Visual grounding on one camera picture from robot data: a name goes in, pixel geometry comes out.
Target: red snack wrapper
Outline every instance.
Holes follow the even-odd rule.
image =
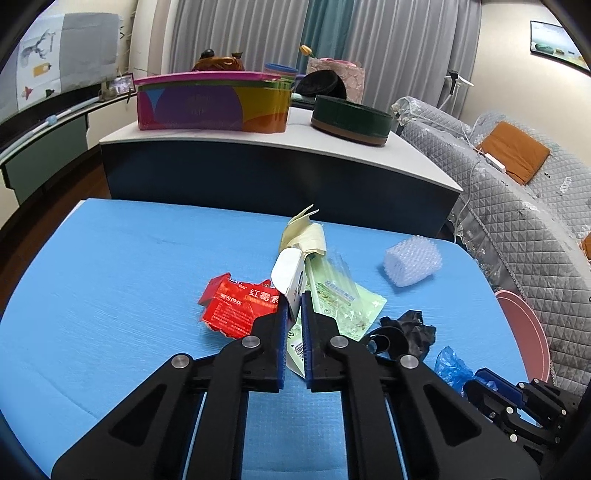
[[[205,287],[205,290],[203,291],[203,294],[197,303],[203,305],[204,307],[209,305],[209,302],[212,301],[212,298],[216,294],[218,287],[224,280],[227,280],[228,278],[230,278],[230,272],[224,273],[224,275],[220,275],[219,277],[212,278],[207,284],[207,287]]]
[[[199,304],[207,305],[202,320],[230,338],[250,335],[255,319],[276,312],[278,303],[279,291],[271,287],[271,280],[239,282],[229,273],[211,279],[199,299]]]

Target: white counter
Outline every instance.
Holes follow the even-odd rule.
[[[462,188],[419,150],[391,132],[383,147],[370,147],[325,134],[310,124],[312,111],[290,108],[287,129],[283,133],[257,134],[225,130],[149,130],[139,129],[137,122],[102,138],[101,144],[158,140],[193,140],[229,142],[287,148],[323,153],[360,163],[385,168],[454,192]]]

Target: metal bolt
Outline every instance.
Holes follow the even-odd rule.
[[[335,348],[345,348],[349,341],[342,335],[334,336],[330,339],[330,344]]]
[[[242,339],[242,346],[246,348],[256,348],[261,344],[261,339],[256,335],[249,335]]]
[[[414,355],[404,355],[400,358],[400,365],[402,365],[404,368],[412,370],[413,368],[418,367],[418,358]]]
[[[176,355],[170,363],[174,368],[185,368],[189,364],[189,357],[187,355]]]

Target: white wall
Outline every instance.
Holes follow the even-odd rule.
[[[88,114],[88,130],[86,141],[88,148],[99,144],[99,140],[107,135],[138,120],[137,97],[125,98],[105,105]]]
[[[530,53],[530,21],[560,25],[537,1],[483,0],[475,84],[461,119],[496,110],[546,133],[591,166],[591,76]]]
[[[134,78],[170,72],[170,48],[179,0],[139,0],[131,36]]]
[[[4,181],[0,180],[0,227],[6,223],[17,209],[18,202],[14,190],[6,188]]]

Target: black round lid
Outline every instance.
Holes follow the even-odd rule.
[[[326,95],[346,100],[347,89],[343,79],[332,70],[318,70],[309,73],[299,82],[295,92],[304,97]]]

